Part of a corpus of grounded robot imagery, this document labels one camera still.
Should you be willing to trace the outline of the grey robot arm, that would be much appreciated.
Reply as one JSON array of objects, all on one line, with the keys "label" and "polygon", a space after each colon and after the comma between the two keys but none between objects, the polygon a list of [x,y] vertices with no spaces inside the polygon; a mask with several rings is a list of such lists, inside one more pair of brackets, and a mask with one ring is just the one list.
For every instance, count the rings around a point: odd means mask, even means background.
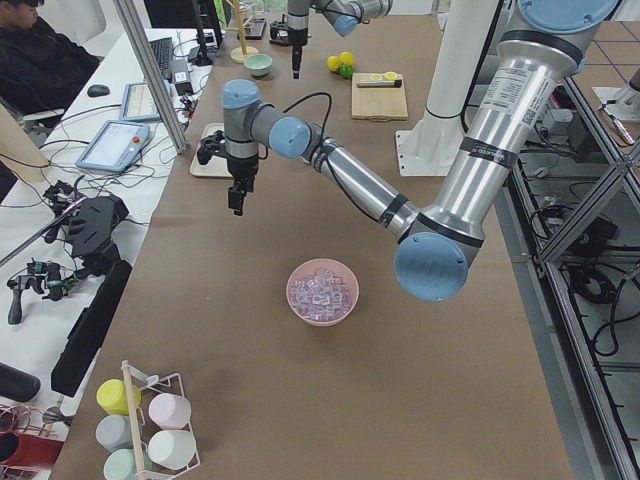
[{"label": "grey robot arm", "polygon": [[310,11],[320,13],[342,37],[359,24],[389,14],[392,0],[290,0],[287,2],[285,30],[292,48],[291,66],[294,79],[300,76],[303,47],[308,42]]},{"label": "grey robot arm", "polygon": [[321,127],[263,101],[249,80],[222,91],[224,151],[234,183],[228,204],[243,208],[261,147],[301,160],[398,239],[395,274],[425,301],[454,296],[481,248],[484,219],[556,83],[577,73],[612,1],[520,1],[498,44],[499,67],[435,202],[418,208]]}]

